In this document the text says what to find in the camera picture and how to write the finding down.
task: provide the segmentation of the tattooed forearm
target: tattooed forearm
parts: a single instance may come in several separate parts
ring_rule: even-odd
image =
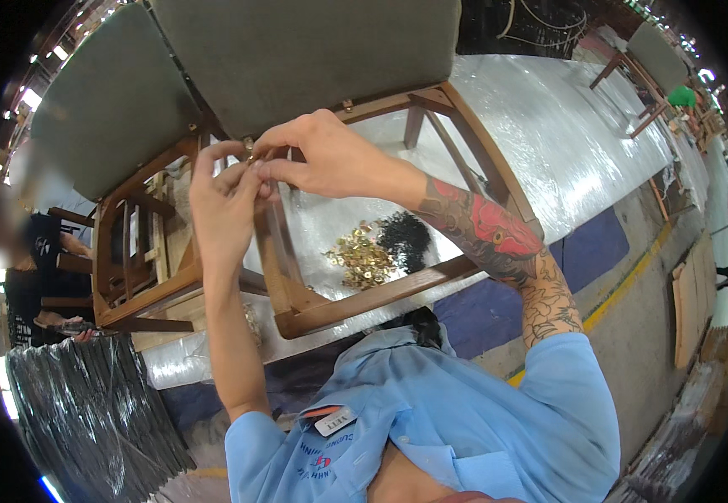
[[[583,332],[560,267],[531,229],[504,208],[429,176],[416,213],[490,276],[518,289],[527,347],[558,333]]]
[[[539,238],[504,208],[428,177],[417,215],[462,249],[490,276],[519,287],[537,277]]]
[[[584,332],[565,277],[547,249],[542,249],[538,262],[540,280],[519,288],[523,298],[523,340],[527,347],[558,333]]]

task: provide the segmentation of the red tattoo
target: red tattoo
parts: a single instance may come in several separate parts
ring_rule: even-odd
[[[500,254],[517,259],[536,255],[542,249],[539,238],[528,227],[517,222],[504,208],[477,194],[473,197],[472,223],[476,237],[491,242]]]
[[[461,192],[459,188],[446,184],[442,180],[436,178],[431,179],[431,181],[434,183],[434,188],[440,196],[447,197],[451,201],[459,200],[459,193]]]

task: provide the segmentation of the hand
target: hand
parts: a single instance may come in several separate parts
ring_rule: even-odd
[[[379,197],[398,203],[412,184],[425,189],[421,171],[387,156],[327,109],[271,128],[255,142],[253,154],[263,157],[278,146],[298,147],[307,163],[267,161],[256,169],[263,180],[287,182],[325,197]]]
[[[82,318],[81,316],[74,316],[72,318],[67,318],[65,320],[65,323],[80,323],[84,320],[85,319]],[[88,328],[87,330],[85,330],[83,332],[79,332],[79,335],[74,336],[73,340],[75,340],[76,342],[87,342],[88,340],[90,340],[93,337],[94,333],[95,332],[93,331],[92,328]]]
[[[193,229],[207,279],[226,284],[238,276],[252,238],[252,216],[261,180],[246,163],[228,167],[216,178],[213,163],[244,152],[240,142],[221,142],[202,149],[193,166],[190,189]]]

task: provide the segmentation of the black wrapped bundle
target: black wrapped bundle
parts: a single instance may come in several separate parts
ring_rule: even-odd
[[[128,335],[15,348],[7,374],[27,448],[66,501],[147,501],[196,468]]]

